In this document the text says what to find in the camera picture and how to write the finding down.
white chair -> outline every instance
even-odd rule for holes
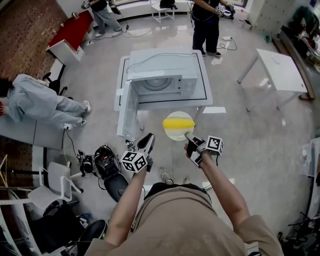
[[[165,18],[171,18],[173,21],[175,21],[175,9],[173,8],[172,10],[170,8],[160,8],[160,2],[156,1],[152,1],[149,0],[150,2],[150,6],[151,6],[151,14],[152,17],[160,23],[161,25],[161,20],[165,19]],[[156,18],[154,16],[154,10],[156,10],[158,12],[158,18]]]
[[[46,210],[56,200],[65,200],[70,202],[72,199],[71,187],[78,193],[82,193],[83,189],[75,186],[72,179],[82,175],[81,172],[72,175],[70,172],[70,164],[68,166],[51,162],[48,167],[48,183],[46,187],[42,183],[43,168],[39,168],[40,186],[28,194],[28,198],[40,209]]]

gray pants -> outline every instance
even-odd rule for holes
[[[92,11],[94,20],[98,24],[99,34],[105,34],[105,23],[112,28],[115,32],[121,31],[121,26],[118,21],[112,17],[111,13],[108,12],[107,7],[100,11]]]
[[[79,116],[85,112],[84,104],[63,96],[58,96],[58,104],[49,121],[53,123],[79,125],[82,123],[82,117]]]

white paper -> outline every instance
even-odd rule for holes
[[[226,108],[223,106],[207,106],[204,111],[204,114],[216,114],[216,113],[227,113]]]

white cabinet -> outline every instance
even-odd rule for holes
[[[295,0],[254,0],[248,20],[252,29],[275,36],[287,21],[287,13]]]

power strip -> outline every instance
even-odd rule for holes
[[[63,126],[63,129],[64,129],[64,130],[69,130],[69,131],[70,131],[70,130],[72,129],[72,127],[73,127],[73,125],[72,125],[72,124],[65,123],[65,124],[64,124],[64,126]]]
[[[232,39],[231,36],[224,36],[222,37],[224,41],[230,41]]]

